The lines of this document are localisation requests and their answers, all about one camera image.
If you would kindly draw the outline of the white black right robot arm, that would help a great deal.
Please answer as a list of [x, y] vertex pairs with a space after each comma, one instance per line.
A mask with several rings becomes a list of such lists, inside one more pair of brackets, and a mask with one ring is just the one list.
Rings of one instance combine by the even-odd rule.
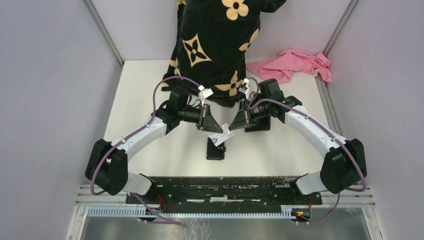
[[355, 192], [352, 186], [361, 183], [358, 192], [367, 189], [367, 167], [364, 145], [358, 139], [348, 140], [320, 123], [294, 96], [285, 97], [276, 79], [257, 82], [258, 92], [249, 100], [249, 84], [255, 78], [245, 78], [239, 92], [245, 98], [228, 131], [252, 128], [258, 119], [273, 117], [303, 136], [323, 157], [321, 170], [297, 178], [289, 189], [289, 199], [302, 204], [315, 192], [339, 194]]

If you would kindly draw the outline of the black plastic bin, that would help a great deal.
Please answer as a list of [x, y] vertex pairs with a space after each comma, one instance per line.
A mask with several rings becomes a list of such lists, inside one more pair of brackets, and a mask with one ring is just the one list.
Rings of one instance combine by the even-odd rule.
[[264, 116], [256, 119], [256, 125], [244, 129], [245, 133], [263, 132], [271, 129], [271, 117]]

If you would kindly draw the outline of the black leather card holder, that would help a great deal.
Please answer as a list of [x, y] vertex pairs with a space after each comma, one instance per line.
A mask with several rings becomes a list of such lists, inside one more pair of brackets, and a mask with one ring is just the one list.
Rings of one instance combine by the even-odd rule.
[[206, 159], [211, 161], [221, 161], [225, 159], [226, 146], [225, 143], [222, 142], [220, 145], [215, 146], [213, 141], [208, 138], [207, 139], [207, 147], [206, 147]]

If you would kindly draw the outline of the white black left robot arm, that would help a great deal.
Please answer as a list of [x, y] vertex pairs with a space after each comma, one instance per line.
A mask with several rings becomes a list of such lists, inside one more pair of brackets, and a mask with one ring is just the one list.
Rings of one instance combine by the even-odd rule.
[[114, 196], [120, 192], [138, 194], [149, 204], [156, 200], [156, 183], [141, 173], [129, 172], [129, 161], [153, 141], [164, 137], [180, 125], [180, 122], [195, 124], [200, 131], [222, 134], [225, 130], [214, 119], [210, 105], [202, 107], [188, 104], [189, 91], [178, 87], [170, 92], [168, 100], [141, 126], [133, 132], [112, 141], [99, 139], [93, 145], [85, 177], [101, 192]]

